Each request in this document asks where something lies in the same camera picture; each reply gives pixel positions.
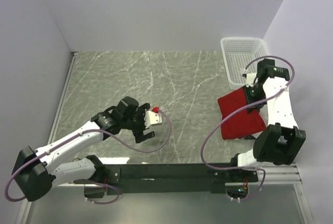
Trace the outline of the red t-shirt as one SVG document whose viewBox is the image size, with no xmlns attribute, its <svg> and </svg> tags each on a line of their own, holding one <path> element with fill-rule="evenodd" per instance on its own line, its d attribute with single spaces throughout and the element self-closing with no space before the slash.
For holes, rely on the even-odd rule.
<svg viewBox="0 0 333 224">
<path fill-rule="evenodd" d="M 217 100 L 222 119 L 234 111 L 246 106 L 245 92 L 242 88 L 220 97 Z M 264 131 L 266 124 L 257 110 L 250 113 L 246 109 L 236 113 L 221 125 L 221 135 L 224 140 L 245 138 Z"/>
</svg>

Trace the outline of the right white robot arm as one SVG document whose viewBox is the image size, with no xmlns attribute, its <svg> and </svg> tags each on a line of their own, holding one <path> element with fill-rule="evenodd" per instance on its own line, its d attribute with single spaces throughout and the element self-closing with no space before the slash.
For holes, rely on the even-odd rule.
<svg viewBox="0 0 333 224">
<path fill-rule="evenodd" d="M 246 104 L 228 115 L 225 120 L 245 111 L 247 113 L 267 107 L 267 127 L 256 138 L 253 148 L 236 154 L 230 161 L 228 175 L 235 182 L 241 181 L 246 169 L 255 169 L 268 163 L 276 166 L 290 165 L 302 147 L 306 132 L 299 129 L 292 112 L 289 86 L 294 80 L 295 69 L 287 60 L 288 68 L 275 65 L 276 56 L 258 57 L 254 83 L 244 87 Z"/>
</svg>

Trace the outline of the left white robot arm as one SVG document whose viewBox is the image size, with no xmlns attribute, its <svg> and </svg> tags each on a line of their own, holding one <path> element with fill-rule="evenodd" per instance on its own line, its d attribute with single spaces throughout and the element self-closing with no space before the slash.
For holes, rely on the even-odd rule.
<svg viewBox="0 0 333 224">
<path fill-rule="evenodd" d="M 155 136 L 152 126 L 162 124 L 158 108 L 140 105 L 132 97 L 125 97 L 116 106 L 94 115 L 88 122 L 67 136 L 49 145 L 33 149 L 23 148 L 16 159 L 12 178 L 23 193 L 23 199 L 34 202 L 52 188 L 73 180 L 87 179 L 99 183 L 104 177 L 104 166 L 95 156 L 66 162 L 70 156 L 109 137 L 118 140 L 121 130 L 130 130 L 137 144 Z"/>
</svg>

